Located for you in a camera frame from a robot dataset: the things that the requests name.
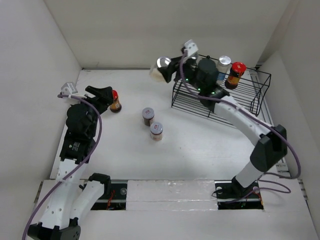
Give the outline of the silver-lid white powder jar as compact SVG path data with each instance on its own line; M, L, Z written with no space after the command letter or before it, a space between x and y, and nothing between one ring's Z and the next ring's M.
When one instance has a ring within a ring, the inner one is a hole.
M170 63L171 59L169 57L158 57L155 64L149 70L150 77L156 82L169 83L168 67Z

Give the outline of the small red-cap brown bottle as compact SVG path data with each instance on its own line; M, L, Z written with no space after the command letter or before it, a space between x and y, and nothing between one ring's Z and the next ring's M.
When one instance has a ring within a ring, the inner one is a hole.
M119 95L116 90L112 90L113 103L110 105L109 109L113 113L118 113L122 110L122 105L119 102Z

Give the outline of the silver-lid blue-label jar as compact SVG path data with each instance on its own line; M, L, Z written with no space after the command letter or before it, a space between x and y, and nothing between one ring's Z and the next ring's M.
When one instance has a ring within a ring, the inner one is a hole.
M217 70L218 70L218 77L217 77L217 84L221 85L224 82L225 76L227 74L227 71L229 69L229 66L231 64L231 58L226 56L226 55L222 55L219 57L218 61L217 61Z

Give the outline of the red-lid brown sauce bottle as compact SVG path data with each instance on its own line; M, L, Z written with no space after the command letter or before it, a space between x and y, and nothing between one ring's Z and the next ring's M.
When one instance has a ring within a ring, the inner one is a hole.
M234 90L240 81L240 78L245 73L247 67L242 62L234 62L230 68L229 75L227 79L225 80L225 87L230 90Z

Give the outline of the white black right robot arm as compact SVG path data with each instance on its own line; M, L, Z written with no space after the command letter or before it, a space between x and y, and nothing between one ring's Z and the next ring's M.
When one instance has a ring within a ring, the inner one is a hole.
M287 153L287 131L282 125L272 126L259 120L243 108L228 91L217 84L219 71L209 57L197 61L195 57L159 57L155 70L167 83L176 74L197 91L190 93L215 115L224 118L240 130L254 146L246 166L225 186L218 186L218 199L241 199L256 189L255 182L266 174Z

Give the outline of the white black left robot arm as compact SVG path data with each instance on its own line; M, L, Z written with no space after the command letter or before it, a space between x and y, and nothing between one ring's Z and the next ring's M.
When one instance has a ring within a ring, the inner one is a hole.
M64 136L55 185L33 210L22 239L77 240L81 220L99 198L111 194L111 178L92 174L80 194L80 179L102 135L101 115L114 102L113 89L108 86L85 89L93 96L79 97L60 93L60 99L76 100L66 112L67 131Z

